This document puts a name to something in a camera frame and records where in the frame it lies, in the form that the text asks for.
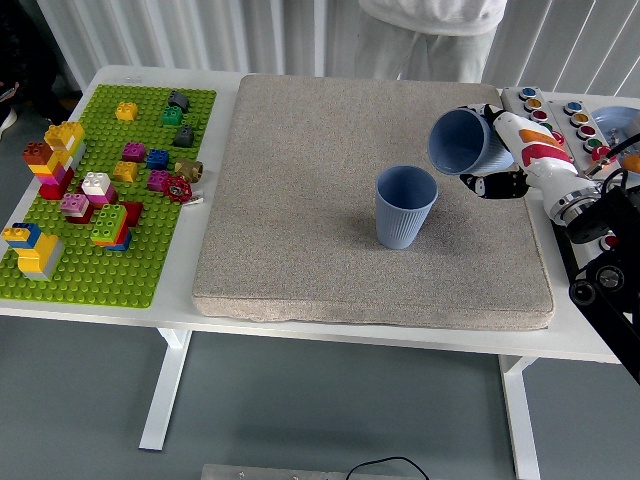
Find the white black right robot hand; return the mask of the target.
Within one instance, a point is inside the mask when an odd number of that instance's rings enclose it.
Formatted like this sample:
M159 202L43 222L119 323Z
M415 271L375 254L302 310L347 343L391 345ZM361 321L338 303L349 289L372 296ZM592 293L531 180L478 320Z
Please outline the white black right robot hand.
M460 179L484 199L515 199L531 188L542 192L543 207L557 224L568 224L599 198L593 180L579 175L573 160L550 130L528 118L490 104L469 110L486 120L517 166L514 171L484 176L462 174Z

